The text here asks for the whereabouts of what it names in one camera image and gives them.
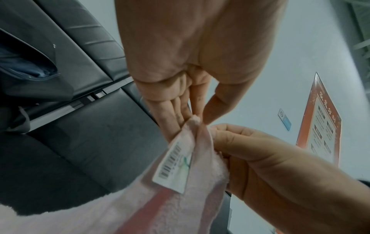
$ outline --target leather couch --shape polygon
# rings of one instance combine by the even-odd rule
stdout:
[[[39,214],[125,188],[167,144],[129,76],[123,48],[77,0],[5,4],[55,44],[61,78],[74,88],[71,101],[27,108],[30,119],[85,96],[95,100],[28,134],[0,134],[0,203]],[[212,234],[227,233],[229,206],[225,193]]]

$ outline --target towel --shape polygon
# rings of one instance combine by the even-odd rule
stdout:
[[[179,156],[179,152],[187,151],[188,156]],[[175,153],[176,162],[172,161]],[[171,177],[175,167],[177,176]],[[168,178],[174,181],[162,185],[153,182],[166,182]],[[207,234],[219,211],[228,178],[207,127],[193,117],[167,151],[124,190],[79,207],[41,215],[17,216],[0,207],[0,233]]]

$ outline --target hand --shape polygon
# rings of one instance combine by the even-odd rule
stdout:
[[[234,125],[211,130],[228,190],[285,234],[370,233],[370,189],[308,151]]]
[[[192,114],[209,124],[236,106],[267,61],[286,3],[116,0],[128,69],[168,141]],[[205,106],[211,77],[220,84]]]

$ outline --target fingernail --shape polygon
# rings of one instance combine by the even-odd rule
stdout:
[[[212,137],[212,139],[215,139],[215,138],[216,138],[216,129],[214,129],[214,128],[210,128],[210,129],[209,129],[209,132],[211,133],[211,137]]]

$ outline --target barcode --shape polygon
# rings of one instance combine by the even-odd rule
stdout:
[[[171,173],[172,167],[175,165],[176,161],[178,160],[180,156],[181,147],[176,144],[168,158],[166,159],[165,163],[162,166],[161,172],[159,174],[159,177],[163,179],[167,179],[168,176]]]

